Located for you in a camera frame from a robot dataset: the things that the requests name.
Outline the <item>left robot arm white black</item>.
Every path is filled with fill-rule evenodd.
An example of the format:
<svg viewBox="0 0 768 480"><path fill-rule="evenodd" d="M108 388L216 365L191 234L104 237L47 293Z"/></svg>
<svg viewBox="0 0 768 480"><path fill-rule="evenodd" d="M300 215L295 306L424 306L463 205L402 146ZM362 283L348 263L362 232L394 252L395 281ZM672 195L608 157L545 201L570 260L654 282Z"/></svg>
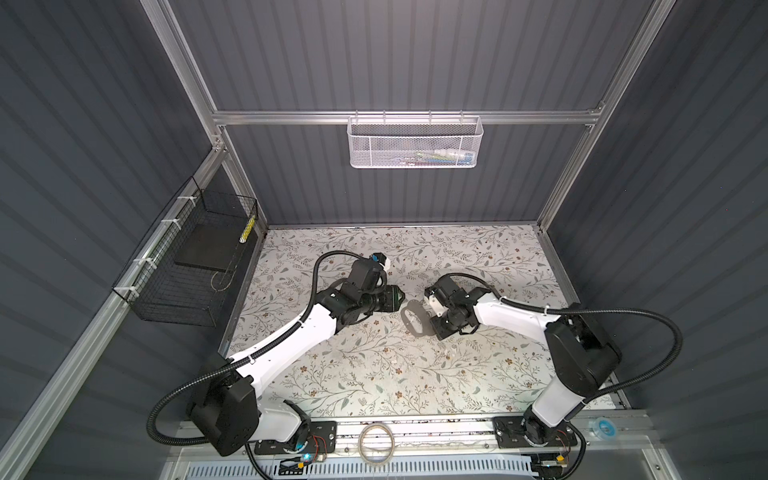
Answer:
<svg viewBox="0 0 768 480"><path fill-rule="evenodd" d="M225 358L215 354L201 368L211 373L239 360L244 365L192 388L190 420L206 443L229 456L250 442L282 443L300 451L311 436L311 419L289 400L262 400L279 374L316 345L377 312L400 309L405 294L387 280L391 260L382 253L356 259L347 277L314 294L310 306L259 343Z"/></svg>

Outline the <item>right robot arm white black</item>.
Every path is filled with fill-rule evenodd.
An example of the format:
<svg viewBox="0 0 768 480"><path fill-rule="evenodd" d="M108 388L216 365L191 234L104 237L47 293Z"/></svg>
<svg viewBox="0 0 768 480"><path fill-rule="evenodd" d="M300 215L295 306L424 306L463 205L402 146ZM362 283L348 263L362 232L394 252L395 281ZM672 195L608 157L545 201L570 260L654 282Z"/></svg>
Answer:
<svg viewBox="0 0 768 480"><path fill-rule="evenodd" d="M468 290L458 284L458 275L445 274L424 289L432 330L444 340L492 327L543 347L553 375L524 411L516 432L533 446L549 444L605 386L622 358L620 348L577 305L557 313L510 300L474 275L459 277L478 286Z"/></svg>

